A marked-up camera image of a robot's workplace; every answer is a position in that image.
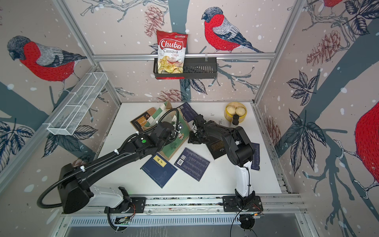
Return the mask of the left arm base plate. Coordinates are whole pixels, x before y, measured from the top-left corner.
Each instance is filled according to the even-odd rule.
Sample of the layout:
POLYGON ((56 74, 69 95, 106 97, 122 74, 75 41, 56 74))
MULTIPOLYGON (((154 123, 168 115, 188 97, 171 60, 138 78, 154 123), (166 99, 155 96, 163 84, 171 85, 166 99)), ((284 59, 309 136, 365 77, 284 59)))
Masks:
POLYGON ((143 213, 146 205, 146 197, 128 197, 120 205, 115 208, 105 207, 105 214, 139 214, 143 213))

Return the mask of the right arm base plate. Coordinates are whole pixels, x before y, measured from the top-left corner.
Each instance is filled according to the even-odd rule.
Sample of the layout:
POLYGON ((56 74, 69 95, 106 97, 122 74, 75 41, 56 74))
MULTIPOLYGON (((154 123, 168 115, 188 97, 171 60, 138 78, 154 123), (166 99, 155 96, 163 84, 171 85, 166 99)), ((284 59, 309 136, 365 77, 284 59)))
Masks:
POLYGON ((224 212, 262 212, 263 205, 261 198, 257 195, 251 194, 248 197, 237 197, 237 196, 223 196, 222 204, 224 212))

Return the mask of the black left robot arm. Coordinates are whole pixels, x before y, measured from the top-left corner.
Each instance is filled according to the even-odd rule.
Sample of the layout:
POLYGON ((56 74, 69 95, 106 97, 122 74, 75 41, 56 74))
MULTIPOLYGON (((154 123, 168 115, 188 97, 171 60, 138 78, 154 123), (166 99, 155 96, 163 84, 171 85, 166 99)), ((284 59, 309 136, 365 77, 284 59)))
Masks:
POLYGON ((117 151, 108 153, 86 164, 83 168, 71 164, 61 169, 58 191, 65 214, 74 213, 85 207, 95 197, 90 187, 115 170, 146 156, 154 155, 171 142, 175 128, 168 122, 160 122, 151 131, 133 134, 117 151))

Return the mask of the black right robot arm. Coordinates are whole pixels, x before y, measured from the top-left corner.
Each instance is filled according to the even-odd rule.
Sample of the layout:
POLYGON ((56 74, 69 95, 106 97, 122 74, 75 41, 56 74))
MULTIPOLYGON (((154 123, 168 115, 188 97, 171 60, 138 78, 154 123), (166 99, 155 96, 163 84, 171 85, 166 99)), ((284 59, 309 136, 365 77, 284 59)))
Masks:
POLYGON ((240 126, 225 127, 213 120, 206 121, 203 115, 197 115, 193 125, 195 131, 190 132, 189 143, 209 144, 211 137, 222 141, 229 161, 236 166, 235 201, 238 208, 246 209, 255 198, 247 166, 253 161, 255 150, 245 130, 240 126))

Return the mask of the burlap canvas bag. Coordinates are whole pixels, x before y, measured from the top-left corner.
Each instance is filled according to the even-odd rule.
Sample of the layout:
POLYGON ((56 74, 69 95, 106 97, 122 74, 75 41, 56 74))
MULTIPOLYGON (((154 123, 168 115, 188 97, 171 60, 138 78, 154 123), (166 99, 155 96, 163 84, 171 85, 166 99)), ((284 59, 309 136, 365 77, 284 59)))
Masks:
POLYGON ((145 131, 159 122, 168 122, 174 127, 168 144, 159 152, 160 155, 169 161, 189 138, 190 128, 184 119, 181 109, 173 108, 170 101, 165 101, 161 104, 142 129, 145 131))

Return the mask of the navy book yellow label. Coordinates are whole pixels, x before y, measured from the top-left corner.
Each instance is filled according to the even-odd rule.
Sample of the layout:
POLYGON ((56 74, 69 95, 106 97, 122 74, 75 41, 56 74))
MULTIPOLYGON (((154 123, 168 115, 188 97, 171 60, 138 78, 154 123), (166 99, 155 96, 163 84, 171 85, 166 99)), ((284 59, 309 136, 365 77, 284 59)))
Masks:
POLYGON ((141 167, 160 188, 164 188, 167 182, 176 173, 177 168, 167 161, 163 156, 156 153, 152 155, 141 167))

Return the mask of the black paperback book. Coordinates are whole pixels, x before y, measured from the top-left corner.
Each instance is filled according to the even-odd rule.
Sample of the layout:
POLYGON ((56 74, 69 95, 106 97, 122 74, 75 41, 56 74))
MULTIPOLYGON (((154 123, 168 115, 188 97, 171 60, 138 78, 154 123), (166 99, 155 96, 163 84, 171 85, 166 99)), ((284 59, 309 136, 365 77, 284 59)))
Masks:
POLYGON ((206 146, 214 160, 226 154, 224 142, 215 137, 209 137, 209 142, 206 143, 206 146))

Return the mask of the brown cover book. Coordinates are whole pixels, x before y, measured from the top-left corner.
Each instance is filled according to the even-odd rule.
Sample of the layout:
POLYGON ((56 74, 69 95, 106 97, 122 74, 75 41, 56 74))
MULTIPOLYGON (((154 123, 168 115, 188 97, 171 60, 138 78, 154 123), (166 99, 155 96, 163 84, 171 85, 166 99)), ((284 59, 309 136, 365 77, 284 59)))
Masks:
POLYGON ((143 132, 143 127, 146 125, 148 122, 148 119, 156 112, 157 110, 152 107, 148 109, 147 111, 143 112, 141 115, 138 117, 134 118, 130 123, 132 126, 138 131, 138 132, 143 132))

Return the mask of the navy book with QR code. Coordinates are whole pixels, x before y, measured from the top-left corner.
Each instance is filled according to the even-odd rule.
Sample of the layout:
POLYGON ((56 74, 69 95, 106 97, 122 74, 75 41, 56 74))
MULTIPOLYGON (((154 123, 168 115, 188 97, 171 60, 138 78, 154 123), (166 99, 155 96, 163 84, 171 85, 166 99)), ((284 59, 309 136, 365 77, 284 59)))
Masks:
POLYGON ((259 171, 260 170, 260 144, 253 143, 253 160, 251 163, 251 169, 259 171))

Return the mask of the navy blue book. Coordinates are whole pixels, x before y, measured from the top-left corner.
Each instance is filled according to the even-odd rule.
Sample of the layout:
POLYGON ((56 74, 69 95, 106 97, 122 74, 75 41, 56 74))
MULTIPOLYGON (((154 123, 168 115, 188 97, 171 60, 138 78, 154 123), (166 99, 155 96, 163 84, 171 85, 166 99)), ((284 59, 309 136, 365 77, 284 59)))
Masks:
POLYGON ((181 110, 183 118, 186 122, 195 121, 196 117, 198 116, 198 113, 190 106, 188 102, 180 105, 179 109, 181 110))

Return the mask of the navy book with barcode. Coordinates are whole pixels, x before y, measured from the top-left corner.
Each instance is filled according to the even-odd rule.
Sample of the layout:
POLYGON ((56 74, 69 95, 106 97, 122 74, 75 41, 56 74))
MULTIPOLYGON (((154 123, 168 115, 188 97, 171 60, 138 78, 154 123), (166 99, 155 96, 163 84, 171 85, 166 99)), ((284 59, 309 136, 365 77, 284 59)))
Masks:
POLYGON ((198 182, 202 179, 209 164, 210 161, 188 148, 183 150, 174 163, 176 167, 198 182))

